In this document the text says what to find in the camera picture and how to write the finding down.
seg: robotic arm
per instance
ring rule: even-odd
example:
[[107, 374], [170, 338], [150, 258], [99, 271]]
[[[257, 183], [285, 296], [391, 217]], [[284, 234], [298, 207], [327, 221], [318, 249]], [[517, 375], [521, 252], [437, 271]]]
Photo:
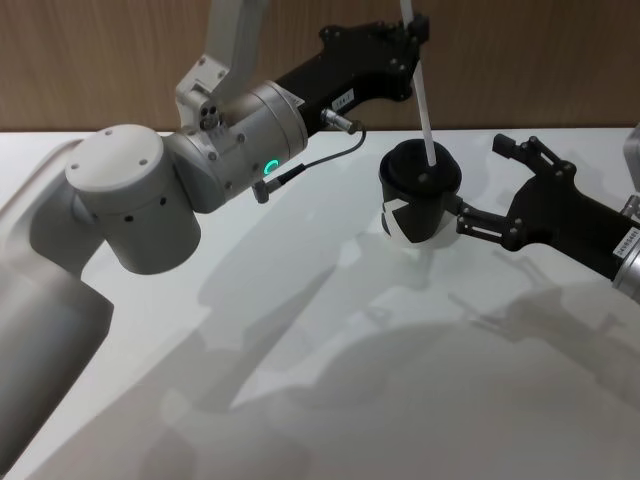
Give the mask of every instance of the robotic arm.
[[[625, 156], [638, 185], [638, 129], [625, 145]], [[517, 145], [496, 135], [493, 151], [528, 167], [534, 176], [516, 193], [505, 217], [458, 202], [457, 231], [517, 251], [547, 244], [608, 278], [640, 303], [640, 223], [634, 220], [640, 199], [631, 196], [618, 213], [582, 194], [575, 186], [576, 166], [560, 159], [538, 138]]]
[[254, 186], [342, 115], [374, 98], [411, 96], [428, 22], [320, 32], [320, 54], [245, 93], [265, 0], [214, 0], [204, 55], [176, 89], [169, 137], [118, 125], [61, 146], [0, 210], [0, 478], [82, 372], [113, 305], [81, 281], [106, 240], [139, 274], [170, 270], [197, 248], [194, 212]]

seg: metal cylinder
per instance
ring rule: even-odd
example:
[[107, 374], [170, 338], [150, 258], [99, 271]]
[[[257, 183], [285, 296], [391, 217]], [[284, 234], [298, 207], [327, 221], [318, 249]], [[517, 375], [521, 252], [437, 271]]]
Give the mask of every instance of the metal cylinder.
[[302, 152], [307, 146], [307, 130], [298, 109], [278, 85], [267, 82], [225, 112], [229, 137], [212, 138], [222, 157], [213, 162], [214, 175], [225, 186], [226, 200], [242, 193]]
[[37, 254], [0, 263], [0, 284], [1, 478], [106, 337], [113, 306]]
[[119, 125], [97, 132], [72, 152], [66, 176], [127, 270], [170, 270], [198, 246], [200, 227], [153, 130]]
[[640, 304], [640, 241], [626, 256], [613, 287]]

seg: white straw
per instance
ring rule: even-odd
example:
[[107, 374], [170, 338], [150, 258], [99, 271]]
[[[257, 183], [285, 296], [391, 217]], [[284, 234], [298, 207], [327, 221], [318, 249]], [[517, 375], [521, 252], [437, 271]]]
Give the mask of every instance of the white straw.
[[[413, 20], [413, 8], [411, 0], [400, 0], [402, 10], [402, 21], [405, 28]], [[424, 147], [427, 152], [427, 163], [430, 167], [436, 165], [436, 151], [433, 147], [433, 135], [431, 134], [431, 122], [429, 121], [429, 111], [427, 110], [427, 95], [424, 91], [424, 78], [422, 77], [422, 63], [418, 60], [416, 70], [413, 73], [413, 91], [418, 99], [418, 109], [420, 110], [420, 123], [422, 124], [422, 135], [424, 136]]]

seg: white robotic arm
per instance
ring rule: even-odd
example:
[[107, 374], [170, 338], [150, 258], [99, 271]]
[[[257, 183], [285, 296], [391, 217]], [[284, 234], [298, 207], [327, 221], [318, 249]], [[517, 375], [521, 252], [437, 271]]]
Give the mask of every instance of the white robotic arm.
[[353, 133], [340, 114], [410, 97], [428, 37], [420, 16], [327, 27], [321, 54], [244, 93], [266, 4], [213, 1], [205, 53], [176, 89], [178, 132], [118, 125], [63, 145], [0, 210], [0, 478], [107, 335], [113, 305], [80, 278], [104, 240], [132, 272], [170, 270], [198, 246], [194, 212], [252, 186], [266, 201], [287, 174], [262, 179], [310, 135]]

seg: label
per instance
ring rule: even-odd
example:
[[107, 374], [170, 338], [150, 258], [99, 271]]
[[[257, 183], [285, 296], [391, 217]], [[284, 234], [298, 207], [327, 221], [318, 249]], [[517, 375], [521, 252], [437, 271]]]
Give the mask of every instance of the label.
[[616, 249], [613, 251], [613, 254], [620, 258], [626, 258], [626, 256], [629, 254], [629, 251], [633, 248], [638, 240], [640, 240], [640, 229], [631, 227], [631, 229], [627, 232]]
[[340, 95], [333, 102], [331, 102], [331, 109], [336, 111], [336, 112], [339, 112], [340, 109], [346, 107], [351, 102], [353, 102], [353, 100], [355, 98], [356, 98], [356, 96], [353, 93], [353, 88], [352, 88], [347, 93], [344, 93], [344, 94]]

